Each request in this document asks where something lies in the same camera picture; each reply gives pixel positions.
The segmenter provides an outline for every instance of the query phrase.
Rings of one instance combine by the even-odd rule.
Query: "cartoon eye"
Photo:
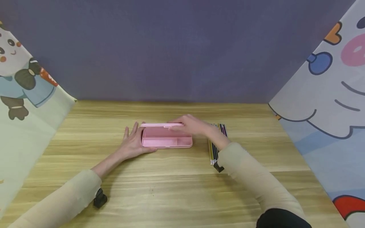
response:
[[[365,28],[365,17],[361,18],[357,25],[356,25],[357,28]]]
[[[15,43],[14,43],[14,41],[12,39],[8,39],[8,44],[10,46],[14,46],[15,45]]]

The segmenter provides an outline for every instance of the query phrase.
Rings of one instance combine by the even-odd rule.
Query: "hand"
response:
[[[138,122],[136,122],[131,134],[129,134],[129,128],[126,127],[123,141],[115,152],[122,158],[122,160],[134,158],[144,153],[153,153],[157,151],[157,149],[153,147],[142,147],[141,138],[143,129],[144,127],[138,127]]]
[[[183,123],[184,126],[170,127],[171,131],[184,131],[194,135],[204,135],[209,138],[219,150],[223,150],[231,141],[215,126],[187,114],[169,123]]]
[[[194,135],[205,135],[207,136],[207,132],[212,129],[212,125],[199,120],[198,118],[187,114],[180,116],[177,119],[169,121],[169,123],[183,123],[184,126],[173,126],[170,127],[171,131],[184,131],[189,134]]]

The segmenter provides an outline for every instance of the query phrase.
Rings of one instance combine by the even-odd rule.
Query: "beige sleeve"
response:
[[[219,152],[218,165],[253,193],[263,212],[271,208],[288,210],[305,220],[294,196],[238,143],[230,143]]]
[[[95,198],[101,179],[83,170],[37,203],[9,228],[58,228],[78,215]]]

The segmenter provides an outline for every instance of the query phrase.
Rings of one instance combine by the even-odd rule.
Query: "forearm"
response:
[[[263,212],[280,208],[305,219],[295,197],[238,143],[230,143],[219,152],[218,165],[223,166],[228,175],[245,185]]]
[[[218,128],[210,125],[204,129],[204,135],[210,139],[210,141],[218,148],[218,150],[224,149],[228,144],[231,143],[229,138],[227,138]]]
[[[84,170],[18,218],[9,228],[58,228],[95,198],[101,179]]]
[[[125,156],[113,153],[99,164],[94,166],[91,170],[94,171],[101,179],[108,175],[115,167],[126,159]]]

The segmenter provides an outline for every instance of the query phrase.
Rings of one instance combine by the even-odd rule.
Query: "pink pencil case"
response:
[[[142,135],[143,147],[163,148],[190,148],[193,146],[193,137],[181,131],[170,131],[172,126],[183,124],[141,124],[145,127]]]

